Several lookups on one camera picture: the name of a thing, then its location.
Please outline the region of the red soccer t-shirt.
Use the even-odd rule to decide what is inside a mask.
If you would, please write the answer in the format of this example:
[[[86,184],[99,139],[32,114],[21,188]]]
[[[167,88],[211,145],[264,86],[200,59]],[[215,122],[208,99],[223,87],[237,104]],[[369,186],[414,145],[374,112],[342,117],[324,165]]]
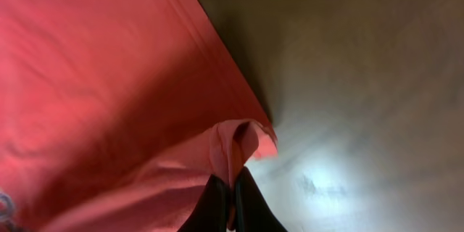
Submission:
[[[176,231],[276,136],[197,0],[1,0],[1,193],[31,231]]]

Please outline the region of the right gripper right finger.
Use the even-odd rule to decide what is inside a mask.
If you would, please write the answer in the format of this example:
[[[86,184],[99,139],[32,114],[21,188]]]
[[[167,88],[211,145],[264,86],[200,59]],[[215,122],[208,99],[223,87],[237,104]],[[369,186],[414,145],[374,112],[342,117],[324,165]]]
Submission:
[[[234,186],[236,232],[287,232],[270,210],[252,174],[243,167]]]

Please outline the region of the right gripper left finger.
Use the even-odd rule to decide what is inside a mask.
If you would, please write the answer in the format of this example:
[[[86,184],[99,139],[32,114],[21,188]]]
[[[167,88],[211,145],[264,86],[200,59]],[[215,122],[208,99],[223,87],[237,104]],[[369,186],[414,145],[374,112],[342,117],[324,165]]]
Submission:
[[[178,232],[226,232],[229,219],[230,188],[211,175],[193,212]]]

